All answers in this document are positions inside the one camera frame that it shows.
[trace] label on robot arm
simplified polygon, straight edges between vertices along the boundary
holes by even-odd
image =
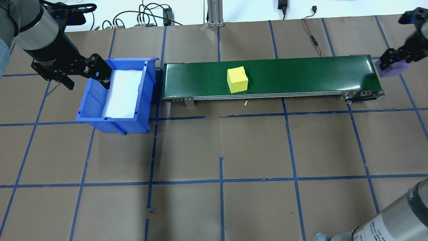
[[[364,225],[364,228],[352,237],[353,241],[395,241],[383,222],[382,214]]]

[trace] metal pole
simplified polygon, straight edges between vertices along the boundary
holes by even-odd
[[[223,0],[208,0],[208,26],[223,27]]]

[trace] red wire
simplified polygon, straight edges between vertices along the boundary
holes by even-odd
[[[312,33],[311,33],[311,30],[309,30],[308,24],[306,23],[306,20],[305,20],[305,19],[306,19],[306,18],[309,18],[309,17],[312,17],[313,15],[315,15],[315,13],[314,13],[314,14],[312,14],[312,15],[306,16],[305,18],[302,18],[303,22],[304,22],[304,23],[305,23],[305,25],[306,25],[306,28],[308,29],[308,32],[309,32],[309,35],[310,35],[310,36],[312,36]],[[325,54],[324,54],[324,52],[321,50],[320,46],[318,45],[317,47],[318,47],[319,51],[322,53],[322,55],[325,57]]]

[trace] blue tape line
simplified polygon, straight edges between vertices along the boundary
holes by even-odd
[[[0,127],[21,127],[21,126],[35,126],[34,123],[16,123],[16,124],[0,124]]]
[[[220,27],[217,27],[217,61],[220,62]]]
[[[404,78],[403,78],[403,75],[402,75],[402,74],[400,74],[400,79],[401,79],[401,81],[402,81],[402,83],[403,83],[404,88],[406,89],[406,92],[407,92],[407,95],[409,96],[410,102],[412,102],[412,106],[413,106],[413,108],[414,108],[413,110],[416,112],[416,116],[418,117],[418,120],[419,120],[419,122],[420,122],[420,124],[421,124],[422,130],[423,130],[423,132],[424,132],[424,134],[425,134],[425,138],[428,140],[428,132],[427,132],[427,129],[426,129],[425,124],[424,124],[424,122],[423,122],[423,120],[422,120],[422,118],[421,118],[421,115],[419,114],[419,111],[418,111],[418,109],[417,109],[417,107],[416,107],[416,103],[415,103],[415,101],[413,100],[412,95],[410,94],[409,87],[407,87],[406,81],[404,81]]]
[[[190,181],[153,181],[153,185],[178,185],[178,184],[197,184],[197,183],[219,183],[219,179],[204,179],[204,180],[190,180]]]
[[[228,116],[219,116],[219,118],[235,118],[235,117],[259,117],[259,116],[282,116],[284,113],[268,113],[268,114],[230,114]]]
[[[370,175],[370,178],[419,178],[428,177],[428,173],[412,174],[383,174]],[[357,176],[323,176],[323,177],[298,177],[299,181],[319,181],[319,180],[348,180],[365,179],[366,175]],[[225,182],[263,182],[263,181],[294,181],[294,178],[231,178],[223,179]],[[203,179],[190,181],[138,181],[138,182],[110,182],[110,183],[85,183],[84,187],[110,187],[110,186],[143,186],[143,185],[180,185],[180,184],[201,184],[201,183],[219,183],[220,179]],[[13,188],[14,185],[0,185],[0,188]],[[30,187],[80,187],[80,183],[58,183],[58,184],[18,184],[17,188]]]
[[[301,177],[299,181],[363,179],[367,176]]]
[[[13,43],[12,48],[10,49],[10,55],[12,55],[13,50],[15,49],[15,45],[16,45],[16,43]]]
[[[79,187],[80,183],[57,183],[57,184],[18,184],[18,188],[28,187]]]
[[[231,178],[223,182],[261,182],[261,181],[294,181],[294,178]]]
[[[377,26],[379,27],[380,33],[382,34],[382,37],[385,41],[386,47],[390,48],[388,40],[386,39],[385,33],[383,32],[382,26],[380,25],[379,19],[377,18],[377,16],[375,15],[374,18],[376,19],[377,22]]]
[[[153,137],[153,149],[152,149],[152,162],[150,164],[150,179],[149,179],[149,193],[147,195],[147,209],[149,211],[152,210],[151,204],[152,204],[152,182],[153,182],[153,172],[155,170],[155,156],[156,156],[156,138],[158,135],[158,125],[155,125],[155,134]]]
[[[220,157],[220,215],[221,215],[221,241],[224,241],[224,192],[223,192],[223,160]]]
[[[61,122],[41,122],[37,123],[37,126],[49,126],[49,125],[70,125],[70,124],[86,124],[81,121],[61,121]]]
[[[300,115],[300,114],[344,114],[348,111],[314,111],[314,112],[290,112],[287,115]]]
[[[89,140],[88,152],[86,154],[85,167],[83,168],[82,180],[80,181],[79,194],[77,196],[76,208],[74,210],[73,223],[71,224],[70,238],[69,241],[73,240],[74,228],[76,226],[77,213],[79,212],[80,199],[82,198],[83,184],[85,183],[86,171],[88,169],[88,160],[91,154],[92,143],[94,141],[95,128],[92,129],[91,139]]]
[[[422,177],[428,177],[428,173],[371,175],[370,177],[371,178],[422,178]]]
[[[186,117],[166,117],[166,118],[158,118],[158,121],[174,121],[174,120],[194,120],[194,119],[203,119],[205,116],[186,116]]]
[[[146,219],[146,226],[144,227],[144,241],[149,237],[149,219]]]
[[[164,27],[163,29],[163,40],[162,40],[162,53],[160,56],[160,67],[162,68],[163,66],[163,55],[165,54],[165,42],[166,42],[166,28],[167,26]]]
[[[39,75],[39,74],[34,73],[34,74],[3,75],[3,77],[34,76],[34,75]]]
[[[48,84],[47,84],[47,86],[46,86],[46,90],[45,90],[45,95],[46,95],[46,93],[49,91],[49,86],[50,86],[50,84],[51,84],[51,83],[50,83],[50,82],[48,82]],[[37,114],[36,123],[39,121],[40,114],[42,113],[42,109],[43,109],[43,105],[44,105],[44,104],[45,104],[45,98],[43,98],[43,99],[42,99],[42,103],[40,104],[40,109],[39,109],[39,112],[38,112],[38,114]],[[6,223],[7,216],[8,216],[8,214],[9,214],[10,207],[11,207],[11,205],[12,205],[13,198],[14,198],[14,196],[15,196],[16,188],[18,187],[19,179],[21,178],[22,170],[24,169],[25,161],[27,160],[28,152],[30,151],[31,142],[33,141],[34,133],[36,132],[36,127],[37,127],[37,126],[35,125],[35,126],[33,127],[33,131],[31,132],[30,140],[28,141],[28,145],[27,145],[27,148],[26,148],[26,150],[25,150],[25,154],[24,154],[24,157],[23,157],[23,159],[22,159],[21,166],[20,166],[20,168],[19,168],[18,176],[16,177],[16,181],[15,181],[15,184],[14,184],[14,186],[13,186],[12,194],[11,194],[11,196],[10,196],[9,203],[8,203],[8,205],[7,205],[6,212],[5,212],[5,214],[4,214],[3,221],[2,221],[1,226],[0,226],[0,237],[1,237],[2,233],[3,233],[4,225],[5,225],[5,223]]]
[[[272,21],[270,20],[269,20],[269,27],[270,27],[270,34],[272,35],[273,51],[275,52],[275,59],[278,59],[278,52],[276,51],[275,36],[273,35]]]
[[[380,25],[379,18],[377,16],[374,16],[374,18],[376,19],[377,26],[379,27],[380,33],[382,34],[383,40],[385,41],[385,44],[386,44],[387,48],[390,48],[388,40],[386,39],[385,33],[384,33],[383,29],[382,29],[382,26]],[[419,119],[419,122],[421,124],[422,130],[423,130],[423,132],[425,134],[425,138],[428,140],[428,132],[426,130],[425,124],[422,121],[421,115],[419,114],[418,108],[416,107],[416,103],[413,100],[412,95],[410,94],[409,88],[407,87],[406,81],[404,80],[402,74],[400,74],[400,79],[401,79],[401,81],[402,81],[402,83],[404,85],[404,88],[406,89],[406,92],[407,92],[407,95],[409,96],[410,102],[412,103],[414,111],[416,112],[416,115],[417,115],[417,117]]]
[[[384,109],[384,110],[352,110],[353,113],[369,113],[369,112],[399,112],[399,111],[414,111],[411,109]]]
[[[325,25],[324,18],[321,18],[321,21],[322,21],[322,25],[324,26],[325,35],[327,36],[328,45],[330,45],[331,55],[334,57],[336,55],[334,54],[333,45],[331,44],[330,35],[328,34],[328,30],[327,30],[327,26]]]
[[[59,83],[59,84],[57,84],[51,91],[49,91],[49,93],[47,93],[46,95],[45,95],[45,98],[50,94],[50,93],[52,93],[52,91],[54,91],[59,85],[60,85],[61,83]]]
[[[297,209],[299,211],[300,230],[302,232],[303,241],[306,241],[305,226],[303,224],[302,204],[300,202],[299,183],[298,183],[297,171],[296,171],[296,163],[294,161],[293,144],[291,142],[290,125],[288,123],[288,114],[287,114],[287,108],[284,102],[284,97],[282,98],[282,108],[284,109],[285,127],[287,129],[287,138],[288,138],[288,147],[290,148],[291,165],[293,167],[293,179],[294,179],[294,188],[296,190]]]
[[[112,187],[112,186],[142,186],[149,185],[148,181],[134,181],[134,182],[106,182],[106,183],[85,183],[84,187]]]
[[[376,213],[378,214],[379,213],[379,206],[377,204],[375,190],[373,189],[373,184],[372,184],[372,180],[370,178],[369,169],[366,166],[366,157],[364,155],[363,146],[361,145],[360,135],[358,134],[357,125],[355,124],[354,115],[352,113],[352,109],[351,109],[350,105],[348,105],[348,110],[349,110],[349,115],[351,117],[352,126],[354,127],[355,138],[357,139],[358,148],[360,149],[361,159],[363,160],[364,170],[366,171],[367,181],[369,182],[370,192],[372,193],[374,208],[376,209]]]
[[[0,124],[0,127],[48,126],[48,125],[65,125],[65,124],[86,124],[86,123],[85,122],[78,122],[78,121],[15,123],[15,124]]]
[[[116,37],[116,29],[113,29],[113,37],[111,38],[110,50],[108,52],[108,58],[111,58],[111,51],[113,50],[114,38]]]
[[[156,86],[156,92],[157,92],[157,95],[158,95],[158,99],[156,100],[156,113],[155,113],[155,121],[156,122],[159,121],[159,106],[160,106],[160,103],[161,103],[161,98],[160,97],[162,96],[163,71],[161,71],[159,73],[159,79],[160,79],[159,84],[157,84],[157,86]]]

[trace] white wall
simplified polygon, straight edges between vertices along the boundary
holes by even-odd
[[[140,0],[84,0],[83,3],[95,3],[95,26],[104,20],[112,20],[122,11],[138,10]],[[160,0],[159,4],[169,4],[175,14],[175,20],[182,24],[202,24],[205,22],[206,0]],[[282,19],[281,10],[277,10],[277,0],[223,0],[223,17],[225,22],[264,21]],[[78,4],[77,0],[67,0],[66,4]],[[428,9],[428,0],[288,0],[286,19],[299,19],[311,14],[311,7],[316,5],[318,11],[315,18],[368,16],[402,14],[416,7]],[[160,9],[153,14],[162,16]],[[125,13],[120,19],[125,26],[137,24],[137,13]],[[87,23],[81,26],[68,26],[66,31],[89,30],[92,25],[92,14],[85,14]]]

